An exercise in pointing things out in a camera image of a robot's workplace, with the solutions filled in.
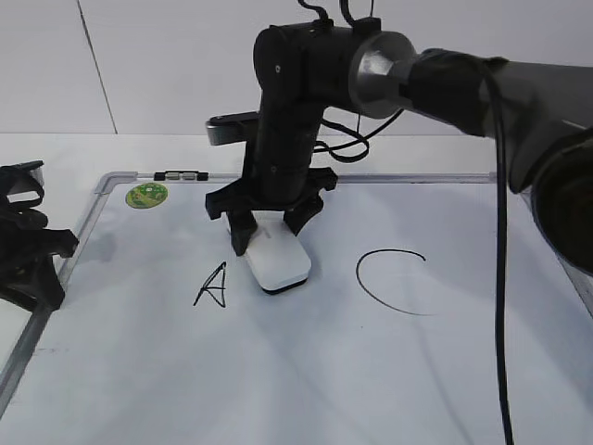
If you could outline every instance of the whiteboard frame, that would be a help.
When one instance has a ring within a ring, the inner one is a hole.
[[[89,236],[95,228],[95,224],[105,207],[109,195],[118,184],[133,184],[154,181],[154,173],[138,172],[110,172],[105,174],[97,184],[93,197],[91,198],[86,211],[77,224],[74,233],[80,240],[80,244],[72,258],[68,258],[58,264],[57,277],[65,289],[68,288],[69,278],[78,262]],[[208,183],[228,184],[238,176],[228,174],[209,174]],[[493,184],[497,175],[491,173],[478,174],[346,174],[341,175],[338,183],[342,184]],[[194,180],[166,180],[159,181],[163,184],[200,184],[204,181]],[[529,195],[523,193],[524,202],[530,207]],[[562,268],[574,286],[577,294],[585,303],[591,317],[593,317],[593,286],[589,278],[565,260],[558,257]],[[14,395],[19,381],[22,378],[27,364],[31,359],[37,342],[41,337],[52,311],[44,304],[40,304],[33,311],[29,321],[23,329],[15,348],[10,353],[5,367],[0,374],[0,420],[6,411]]]

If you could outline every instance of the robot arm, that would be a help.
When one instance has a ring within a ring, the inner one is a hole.
[[[246,211],[285,210],[295,234],[321,211],[317,192],[333,188],[335,178],[316,172],[311,179],[309,165],[329,107],[375,119],[404,108],[466,134],[495,135],[484,76],[467,55],[442,49],[418,54],[404,35],[382,32],[379,19],[351,25],[339,28],[320,18],[271,26],[256,41],[262,98],[257,128],[248,132],[256,136],[247,139],[240,198],[237,184],[230,198],[207,197],[212,218],[227,211],[232,231],[233,220],[240,220],[235,232],[247,235],[241,248],[233,242],[237,254],[257,227]],[[593,68],[499,57],[482,62],[500,90],[511,191],[531,186],[544,237],[572,265],[593,273]]]

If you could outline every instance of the black marker writing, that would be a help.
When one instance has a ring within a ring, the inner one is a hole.
[[[367,294],[369,294],[374,300],[378,301],[379,303],[383,304],[384,306],[386,306],[389,309],[393,309],[394,311],[406,313],[407,315],[422,315],[422,316],[428,315],[427,313],[416,313],[416,312],[404,311],[402,309],[396,308],[395,306],[391,306],[390,304],[385,303],[383,300],[379,299],[362,283],[362,279],[360,278],[360,266],[362,265],[362,263],[364,262],[364,260],[366,258],[370,257],[371,255],[374,255],[375,253],[381,253],[381,252],[407,253],[409,255],[415,255],[416,257],[421,258],[423,261],[426,261],[426,258],[424,257],[424,255],[421,255],[418,252],[414,252],[412,250],[402,250],[399,248],[380,248],[378,250],[372,250],[370,252],[367,252],[359,258],[359,262],[357,262],[357,264],[356,264],[356,279],[358,280],[360,287],[362,287],[362,290],[364,290]]]
[[[219,276],[219,273],[222,273],[221,285],[220,286],[211,286],[210,284],[214,281],[214,279]],[[205,292],[208,292],[212,299],[218,303],[219,306],[222,308],[226,308],[226,300],[224,299],[224,282],[226,281],[226,261],[223,261],[222,264],[215,269],[213,273],[207,278],[204,282],[200,291],[197,293],[196,301],[194,301],[194,306],[200,301],[202,295]],[[221,292],[221,299],[218,300],[214,297],[212,290],[219,290]]]

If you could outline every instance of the black cable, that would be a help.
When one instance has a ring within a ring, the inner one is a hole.
[[[327,11],[325,10],[325,8],[323,6],[310,5],[305,0],[297,0],[297,1],[305,9],[315,11],[319,15],[320,20],[326,21],[329,19],[329,16],[327,15]]]
[[[500,90],[492,72],[483,60],[466,56],[484,77],[486,89],[490,97],[492,117],[495,126],[497,146],[497,276],[496,276],[496,310],[495,310],[495,344],[498,375],[498,401],[502,427],[507,445],[513,445],[511,409],[507,388],[507,364],[505,359],[505,303],[506,303],[506,268],[507,268],[507,160],[506,137],[502,115]]]
[[[342,12],[342,17],[347,22],[347,24],[353,27],[356,21],[350,13],[350,3],[348,0],[340,0],[340,11]]]
[[[362,134],[360,134],[359,132],[355,132],[354,130],[346,127],[346,125],[343,125],[341,123],[328,121],[326,119],[322,120],[322,125],[327,128],[331,128],[332,130],[337,130],[338,132],[347,134],[348,136],[352,136],[355,139],[355,144],[364,144],[364,146],[365,146],[364,150],[362,152],[360,152],[358,155],[342,156],[342,155],[338,155],[337,153],[335,153],[335,150],[333,148],[331,148],[330,146],[328,146],[327,144],[325,144],[324,142],[318,141],[316,143],[316,145],[323,146],[323,149],[326,150],[330,154],[330,156],[332,158],[334,158],[335,160],[337,160],[339,162],[344,162],[346,164],[351,164],[354,162],[358,162],[359,160],[363,160],[367,156],[369,156],[369,152],[370,152],[369,150],[371,148],[371,144],[369,144],[369,141],[367,139],[365,139],[364,136]]]
[[[403,112],[404,112],[403,108],[399,109],[396,112],[396,114],[394,114],[392,117],[390,117],[383,124],[379,125],[372,132],[370,132],[366,136],[360,135],[360,139],[357,138],[357,139],[355,139],[352,142],[348,142],[348,143],[342,144],[340,146],[328,146],[323,141],[317,141],[315,143],[315,145],[316,146],[321,146],[322,148],[315,148],[313,150],[313,153],[328,153],[328,152],[332,152],[332,151],[343,150],[344,148],[350,148],[351,146],[356,146],[358,144],[363,144],[363,141],[367,141],[368,142],[372,137],[376,136],[377,134],[379,134],[380,132],[382,132],[385,128],[387,128],[389,125],[391,125],[393,122],[395,122],[396,119],[399,116],[401,116],[401,113],[403,113]]]

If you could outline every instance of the round sticker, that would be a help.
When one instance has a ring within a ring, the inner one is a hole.
[[[167,187],[162,184],[140,184],[128,192],[126,204],[133,209],[152,209],[167,199],[168,195]]]

